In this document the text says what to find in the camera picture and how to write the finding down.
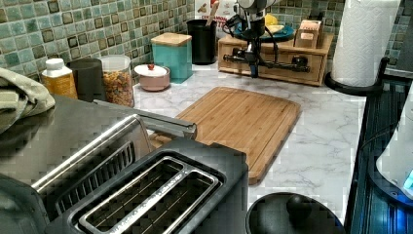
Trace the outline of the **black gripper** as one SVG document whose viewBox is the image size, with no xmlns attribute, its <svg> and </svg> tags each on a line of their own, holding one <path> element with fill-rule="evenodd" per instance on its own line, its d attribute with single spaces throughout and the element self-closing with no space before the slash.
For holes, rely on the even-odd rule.
<svg viewBox="0 0 413 234">
<path fill-rule="evenodd" d="M 245 58 L 248 61 L 252 78 L 258 77 L 260 37 L 265 33 L 265 19 L 262 14 L 243 17 L 234 15 L 231 17 L 231 36 L 245 40 L 248 45 L 245 50 Z"/>
</svg>

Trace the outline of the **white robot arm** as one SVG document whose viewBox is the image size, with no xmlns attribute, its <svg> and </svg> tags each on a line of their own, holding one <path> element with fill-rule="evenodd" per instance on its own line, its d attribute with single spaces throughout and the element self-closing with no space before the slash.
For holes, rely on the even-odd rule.
<svg viewBox="0 0 413 234">
<path fill-rule="evenodd" d="M 270 36 L 273 34 L 265 26 L 265 10 L 280 0 L 237 0 L 235 5 L 235 15 L 231 17 L 228 23 L 229 29 L 236 29 L 239 25 L 242 27 L 240 36 L 246 41 L 246 48 L 234 53 L 235 61 L 246 63 L 250 69 L 250 76 L 257 78 L 259 67 L 268 68 L 278 67 L 280 64 L 277 59 L 273 61 L 264 60 L 261 55 L 260 37 L 267 32 Z"/>
</svg>

